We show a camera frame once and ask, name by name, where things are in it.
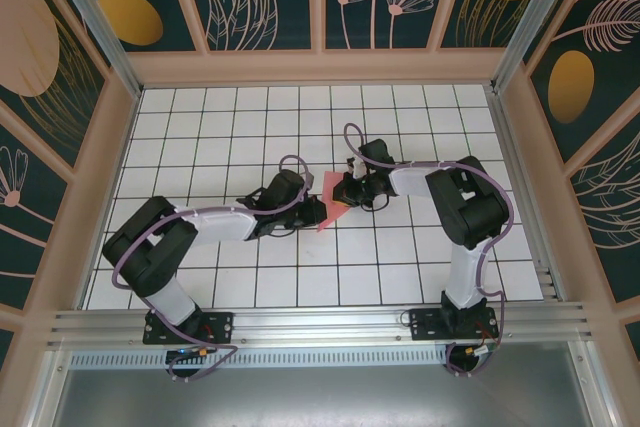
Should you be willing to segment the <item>pink paper sheet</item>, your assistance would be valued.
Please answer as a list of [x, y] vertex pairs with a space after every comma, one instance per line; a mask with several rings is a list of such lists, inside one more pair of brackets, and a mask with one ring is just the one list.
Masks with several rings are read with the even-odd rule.
[[333, 200], [334, 188], [342, 180], [343, 173], [329, 171], [324, 173], [321, 201], [326, 207], [326, 219], [317, 226], [317, 232], [321, 232], [324, 229], [328, 228], [349, 210], [349, 208], [332, 208], [329, 205], [329, 202]]

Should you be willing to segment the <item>grey metal sheet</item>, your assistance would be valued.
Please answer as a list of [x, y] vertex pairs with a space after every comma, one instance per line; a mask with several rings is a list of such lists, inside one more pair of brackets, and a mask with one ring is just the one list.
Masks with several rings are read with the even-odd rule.
[[511, 345], [473, 378], [439, 365], [73, 371], [54, 427], [595, 427], [564, 344]]

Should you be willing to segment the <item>clear plastic corner strip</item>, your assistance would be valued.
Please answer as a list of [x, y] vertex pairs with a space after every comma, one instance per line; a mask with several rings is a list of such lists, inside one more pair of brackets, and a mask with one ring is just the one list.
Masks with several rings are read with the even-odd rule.
[[97, 0], [72, 0], [73, 4], [83, 15], [89, 30], [94, 34], [98, 44], [111, 62], [115, 73], [123, 82], [127, 91], [139, 100], [141, 96], [141, 86], [134, 68], [129, 61], [121, 42], [116, 37], [114, 31]]

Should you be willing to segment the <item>long aluminium mounting rail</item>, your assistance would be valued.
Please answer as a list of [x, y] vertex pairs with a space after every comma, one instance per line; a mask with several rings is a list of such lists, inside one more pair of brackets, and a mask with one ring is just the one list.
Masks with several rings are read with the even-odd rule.
[[[143, 310], [58, 312], [46, 336], [50, 349], [141, 348]], [[390, 346], [411, 343], [406, 306], [242, 308], [234, 313], [231, 343], [238, 347]], [[504, 343], [592, 338], [576, 302], [508, 302]]]

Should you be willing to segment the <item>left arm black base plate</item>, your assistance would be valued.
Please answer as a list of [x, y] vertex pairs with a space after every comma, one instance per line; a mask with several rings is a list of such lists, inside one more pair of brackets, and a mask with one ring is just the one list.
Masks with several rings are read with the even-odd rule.
[[196, 309], [184, 322], [176, 326], [181, 335], [169, 329], [161, 319], [149, 311], [145, 315], [142, 342], [145, 345], [178, 345], [192, 343], [191, 338], [212, 344], [229, 344], [234, 316], [231, 312], [203, 312]]

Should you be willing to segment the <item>aluminium side rail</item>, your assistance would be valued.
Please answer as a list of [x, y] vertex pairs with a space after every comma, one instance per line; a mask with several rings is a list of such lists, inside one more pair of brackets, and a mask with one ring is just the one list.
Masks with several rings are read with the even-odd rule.
[[486, 88], [485, 94], [536, 272], [550, 278], [549, 287], [546, 285], [542, 287], [543, 295], [558, 302], [566, 302], [567, 292], [542, 222], [541, 212], [526, 172], [515, 131], [500, 96], [490, 87]]

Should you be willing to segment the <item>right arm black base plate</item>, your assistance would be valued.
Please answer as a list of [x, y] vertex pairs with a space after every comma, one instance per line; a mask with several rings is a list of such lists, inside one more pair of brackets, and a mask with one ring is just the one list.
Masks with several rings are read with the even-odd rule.
[[484, 332], [489, 334], [489, 338], [497, 338], [499, 335], [496, 314], [490, 307], [476, 311], [411, 309], [409, 328], [414, 341], [481, 340]]

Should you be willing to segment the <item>aluminium corner post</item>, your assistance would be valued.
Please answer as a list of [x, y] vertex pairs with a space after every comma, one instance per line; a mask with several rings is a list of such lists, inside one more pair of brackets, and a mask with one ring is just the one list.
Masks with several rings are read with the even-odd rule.
[[530, 0], [491, 79], [491, 92], [504, 91], [557, 0]]

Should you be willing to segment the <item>wall panel orange ellipse feather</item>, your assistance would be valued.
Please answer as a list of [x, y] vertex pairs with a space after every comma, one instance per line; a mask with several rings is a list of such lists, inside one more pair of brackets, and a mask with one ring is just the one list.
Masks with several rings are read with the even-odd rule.
[[531, 81], [567, 161], [640, 88], [640, 0], [574, 0]]

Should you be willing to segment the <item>wall panel with pink leaves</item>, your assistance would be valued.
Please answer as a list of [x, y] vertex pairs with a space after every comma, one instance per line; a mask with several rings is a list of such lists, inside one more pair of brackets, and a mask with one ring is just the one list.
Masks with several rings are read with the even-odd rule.
[[640, 132], [611, 138], [571, 184], [614, 301], [640, 296]]

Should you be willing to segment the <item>wall panel single flower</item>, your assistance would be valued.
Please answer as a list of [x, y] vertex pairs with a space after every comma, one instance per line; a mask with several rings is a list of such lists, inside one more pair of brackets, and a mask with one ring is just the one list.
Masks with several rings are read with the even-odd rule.
[[0, 122], [0, 304], [26, 308], [66, 190], [67, 182]]

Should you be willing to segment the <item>wall panel peach circle gold lines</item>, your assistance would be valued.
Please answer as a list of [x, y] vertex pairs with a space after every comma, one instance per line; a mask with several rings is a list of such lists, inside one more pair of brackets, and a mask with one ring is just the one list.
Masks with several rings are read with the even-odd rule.
[[54, 0], [0, 0], [0, 102], [71, 167], [104, 83]]

